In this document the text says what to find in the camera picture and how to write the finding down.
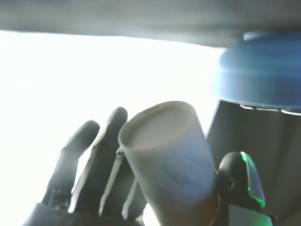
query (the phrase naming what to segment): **blue cylindrical object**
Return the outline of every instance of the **blue cylindrical object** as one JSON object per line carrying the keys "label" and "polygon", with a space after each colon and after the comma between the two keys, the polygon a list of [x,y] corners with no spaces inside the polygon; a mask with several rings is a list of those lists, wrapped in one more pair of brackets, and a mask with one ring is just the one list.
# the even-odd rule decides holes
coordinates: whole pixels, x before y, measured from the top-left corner
{"label": "blue cylindrical object", "polygon": [[301,109],[301,32],[250,32],[220,58],[215,91],[242,105]]}

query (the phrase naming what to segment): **bright white light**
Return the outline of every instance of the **bright white light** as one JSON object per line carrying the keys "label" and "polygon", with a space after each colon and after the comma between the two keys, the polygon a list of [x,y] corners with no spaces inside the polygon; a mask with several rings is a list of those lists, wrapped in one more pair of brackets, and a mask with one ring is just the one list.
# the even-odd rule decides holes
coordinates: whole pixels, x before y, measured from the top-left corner
{"label": "bright white light", "polygon": [[152,105],[183,100],[197,109],[206,133],[218,105],[210,88],[221,49],[17,32],[0,32],[0,49],[4,225],[27,218],[44,195],[59,150],[85,121],[102,126],[118,106],[132,118]]}

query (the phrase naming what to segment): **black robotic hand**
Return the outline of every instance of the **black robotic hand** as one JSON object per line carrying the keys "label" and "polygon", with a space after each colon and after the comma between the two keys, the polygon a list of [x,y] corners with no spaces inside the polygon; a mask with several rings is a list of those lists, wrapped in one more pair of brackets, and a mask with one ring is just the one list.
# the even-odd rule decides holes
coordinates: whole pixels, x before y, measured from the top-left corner
{"label": "black robotic hand", "polygon": [[134,226],[146,201],[119,151],[118,133],[127,121],[119,107],[111,114],[73,193],[79,157],[94,142],[100,126],[87,121],[61,150],[45,196],[24,226]]}

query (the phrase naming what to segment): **paper cup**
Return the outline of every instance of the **paper cup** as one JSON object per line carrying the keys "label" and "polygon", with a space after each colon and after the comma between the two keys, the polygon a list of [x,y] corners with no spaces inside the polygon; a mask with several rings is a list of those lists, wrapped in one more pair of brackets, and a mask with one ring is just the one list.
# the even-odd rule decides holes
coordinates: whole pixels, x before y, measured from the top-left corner
{"label": "paper cup", "polygon": [[209,225],[216,214],[215,167],[195,109],[172,101],[127,122],[119,144],[164,225]]}

